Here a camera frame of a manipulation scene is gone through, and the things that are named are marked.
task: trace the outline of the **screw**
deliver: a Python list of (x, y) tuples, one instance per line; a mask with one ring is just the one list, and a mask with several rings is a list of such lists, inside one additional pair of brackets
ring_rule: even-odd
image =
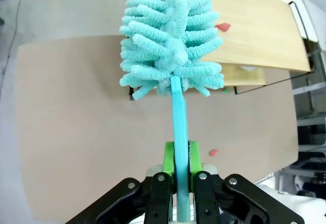
[(207, 178), (207, 175), (205, 173), (199, 174), (199, 179), (205, 180)]
[(230, 183), (231, 185), (235, 185), (235, 184), (237, 183), (237, 181), (236, 181), (235, 178), (231, 178), (231, 179), (229, 180), (229, 183)]
[(132, 188), (134, 188), (134, 187), (135, 187), (135, 184), (134, 184), (133, 182), (130, 182), (130, 183), (128, 184), (128, 188), (132, 189)]
[(158, 180), (161, 182), (161, 181), (164, 181), (165, 177), (163, 175), (159, 175), (158, 176)]

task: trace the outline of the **beige tabletop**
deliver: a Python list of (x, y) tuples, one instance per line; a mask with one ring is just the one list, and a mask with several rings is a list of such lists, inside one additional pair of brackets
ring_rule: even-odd
[(213, 0), (217, 24), (230, 23), (224, 44), (203, 60), (221, 64), (310, 71), (305, 47), (288, 4), (281, 0)]
[[(126, 177), (142, 181), (173, 140), (171, 99), (130, 101), (120, 36), (20, 47), (15, 89), (22, 179), (36, 220), (66, 222)], [(288, 77), (266, 72), (266, 81)], [(189, 139), (222, 177), (256, 181), (297, 159), (289, 81), (241, 95), (185, 93)], [(218, 149), (216, 157), (208, 156)]]

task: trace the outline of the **brush handle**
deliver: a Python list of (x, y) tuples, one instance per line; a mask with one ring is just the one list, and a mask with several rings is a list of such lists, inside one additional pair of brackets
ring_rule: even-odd
[(182, 95), (179, 76), (171, 77), (171, 90), (174, 157), (177, 175), (177, 220), (178, 222), (187, 222), (190, 221), (188, 125), (186, 103)]

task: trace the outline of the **green object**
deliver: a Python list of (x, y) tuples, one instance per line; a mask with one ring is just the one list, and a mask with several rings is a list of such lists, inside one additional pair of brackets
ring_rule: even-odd
[[(204, 168), (202, 166), (200, 160), (200, 153), (199, 153), (199, 143), (197, 141), (190, 142), (189, 148), (189, 164), (190, 164), (190, 173), (193, 176), (197, 172), (203, 171)], [(191, 178), (191, 189), (193, 189), (193, 178)]]
[(230, 88), (226, 88), (225, 90), (223, 90), (223, 93), (226, 94), (230, 91)]
[(172, 176), (174, 173), (174, 143), (166, 142), (163, 159), (163, 172)]

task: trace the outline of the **brush bristles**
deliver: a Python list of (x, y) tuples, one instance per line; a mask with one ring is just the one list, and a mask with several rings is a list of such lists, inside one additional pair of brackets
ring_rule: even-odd
[(159, 95), (171, 93), (170, 77), (181, 78), (182, 90), (196, 88), (209, 96), (224, 86), (221, 66), (200, 58), (222, 44), (214, 28), (217, 13), (211, 0), (128, 0), (120, 32), (121, 68), (128, 72), (122, 86), (140, 86), (134, 99), (153, 87)]

